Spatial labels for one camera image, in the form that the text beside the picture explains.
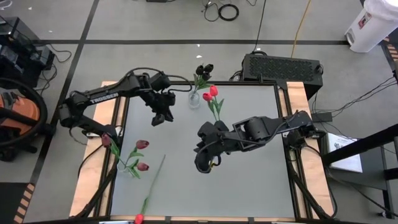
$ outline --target white paper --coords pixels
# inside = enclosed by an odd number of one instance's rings
[[[347,139],[346,137],[338,136],[332,133],[328,133],[327,138],[329,152],[333,152],[356,141],[356,139]],[[362,173],[361,156],[358,154],[337,162],[333,162],[330,164],[330,167]]]

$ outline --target yellow cable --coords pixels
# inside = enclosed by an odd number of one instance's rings
[[[303,14],[303,17],[301,18],[301,21],[300,21],[300,25],[298,25],[296,36],[294,37],[293,50],[292,50],[292,55],[290,56],[290,58],[293,58],[294,49],[296,48],[297,37],[299,36],[301,25],[303,24],[305,15],[307,15],[307,11],[308,11],[308,8],[309,8],[310,4],[311,4],[311,0],[308,0],[307,6],[306,6],[304,14]]]

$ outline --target electronic device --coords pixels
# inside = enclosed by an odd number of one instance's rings
[[[276,81],[279,86],[286,82],[304,83],[307,99],[310,99],[323,85],[323,69],[318,60],[273,57],[246,54],[243,60],[243,80]]]
[[[0,77],[11,78],[30,87],[37,86],[42,70],[49,70],[54,53],[18,18],[0,21]]]

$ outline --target orange striped tape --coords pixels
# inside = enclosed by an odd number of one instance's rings
[[[20,224],[24,221],[25,214],[27,211],[27,207],[29,206],[30,200],[32,199],[33,191],[35,190],[35,186],[33,184],[28,184],[24,194],[21,198],[21,202],[19,202],[19,207],[14,217],[14,223]]]

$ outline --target glass vase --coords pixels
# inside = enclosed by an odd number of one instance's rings
[[[200,97],[199,97],[199,93],[197,91],[189,92],[188,105],[191,109],[195,109],[200,106]]]

